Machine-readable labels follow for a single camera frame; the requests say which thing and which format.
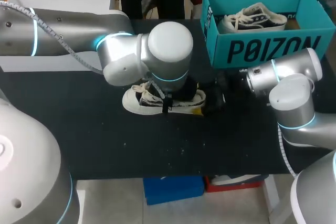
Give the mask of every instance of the white shoelace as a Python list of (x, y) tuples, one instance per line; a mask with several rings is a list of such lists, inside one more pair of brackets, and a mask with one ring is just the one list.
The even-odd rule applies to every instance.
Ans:
[(152, 95), (149, 91), (148, 91), (148, 88), (150, 86), (150, 83), (149, 82), (146, 82), (146, 83), (142, 83), (140, 85), (133, 85), (132, 86), (132, 89), (137, 92), (137, 93), (142, 93), (142, 96), (141, 98), (143, 99), (146, 99), (147, 101), (155, 101), (155, 102), (158, 102), (158, 101), (161, 101), (162, 100), (159, 98), (159, 97), (156, 97), (154, 95)]
[(237, 14), (231, 14), (231, 15), (226, 16), (227, 21), (229, 21), (229, 22), (235, 22), (235, 30), (238, 30), (239, 23), (243, 24), (243, 23), (246, 23), (246, 22), (253, 21), (252, 18), (250, 18), (250, 17), (248, 17), (248, 16), (246, 16), (246, 15), (243, 14), (244, 10), (245, 9), (242, 9)]

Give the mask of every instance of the cardboard box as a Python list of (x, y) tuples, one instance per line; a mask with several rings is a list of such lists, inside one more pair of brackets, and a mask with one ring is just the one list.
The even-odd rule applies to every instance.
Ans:
[(144, 178), (143, 188), (147, 205), (198, 197), (204, 192), (201, 176)]
[[(8, 0), (24, 7), (62, 10), (79, 13), (110, 14), (111, 0)], [(78, 55), (95, 68), (101, 69), (97, 52), (79, 52)], [(71, 55), (62, 56), (0, 56), (5, 72), (89, 71)]]
[[(301, 29), (259, 33), (219, 34), (216, 23), (262, 2), (272, 12), (295, 18)], [(244, 68), (312, 47), (322, 59), (335, 25), (317, 0), (203, 0), (201, 26), (215, 68)]]

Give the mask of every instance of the shoelace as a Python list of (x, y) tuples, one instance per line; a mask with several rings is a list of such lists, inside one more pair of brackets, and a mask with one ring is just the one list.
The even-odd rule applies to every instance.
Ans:
[(239, 13), (237, 14), (231, 14), (226, 16), (227, 19), (229, 19), (230, 22), (235, 22), (235, 30), (238, 30), (238, 25), (239, 23), (243, 24), (249, 21), (253, 21), (252, 18), (246, 16), (243, 14), (244, 9), (242, 9)]
[(133, 85), (132, 89), (137, 93), (143, 93), (144, 95), (148, 94), (147, 98), (149, 99), (149, 97), (150, 97), (152, 101), (160, 101), (161, 99), (159, 97), (156, 97), (156, 96), (152, 95), (148, 91), (149, 86), (150, 86), (150, 83), (146, 82), (146, 83), (142, 83), (140, 85)]

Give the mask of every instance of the blue box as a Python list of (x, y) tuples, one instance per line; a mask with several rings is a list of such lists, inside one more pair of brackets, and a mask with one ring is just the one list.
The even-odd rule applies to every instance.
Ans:
[[(216, 22), (224, 15), (262, 2), (272, 12), (296, 18), (300, 29), (260, 33), (219, 34)], [(214, 68), (246, 68), (303, 48), (322, 59), (335, 25), (317, 0), (203, 0), (201, 27)]]
[(204, 192), (201, 176), (144, 178), (143, 187), (147, 205), (193, 198)]

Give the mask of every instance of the white sneaker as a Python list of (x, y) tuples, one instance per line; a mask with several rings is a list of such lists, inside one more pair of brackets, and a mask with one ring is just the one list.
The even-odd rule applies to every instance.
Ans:
[[(122, 98), (124, 108), (139, 115), (155, 115), (162, 113), (163, 101), (149, 92), (150, 83), (133, 85), (127, 90)], [(197, 89), (192, 101), (173, 100), (173, 106), (169, 108), (170, 113), (198, 114), (205, 104), (206, 95), (202, 90)]]
[(217, 28), (220, 34), (256, 33), (284, 30), (286, 23), (286, 16), (273, 13), (263, 3), (257, 3), (237, 14), (225, 15)]

